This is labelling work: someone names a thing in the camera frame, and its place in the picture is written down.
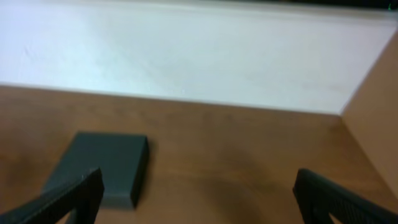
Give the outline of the dark green gift box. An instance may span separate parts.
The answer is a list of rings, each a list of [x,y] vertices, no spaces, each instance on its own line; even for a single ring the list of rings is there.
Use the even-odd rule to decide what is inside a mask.
[[[42,191],[101,169],[106,208],[136,208],[149,161],[147,136],[141,134],[84,133],[75,135]]]

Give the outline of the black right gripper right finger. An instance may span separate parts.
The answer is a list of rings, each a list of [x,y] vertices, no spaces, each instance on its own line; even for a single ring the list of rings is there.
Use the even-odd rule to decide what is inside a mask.
[[[308,169],[297,172],[293,192],[305,223],[390,224],[397,214]]]

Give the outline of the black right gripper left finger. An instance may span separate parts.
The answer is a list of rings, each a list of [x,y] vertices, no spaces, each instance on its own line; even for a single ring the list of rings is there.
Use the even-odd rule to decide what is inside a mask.
[[[67,223],[94,224],[103,194],[101,169],[93,169],[18,208],[3,213],[1,223],[57,223],[68,215]]]

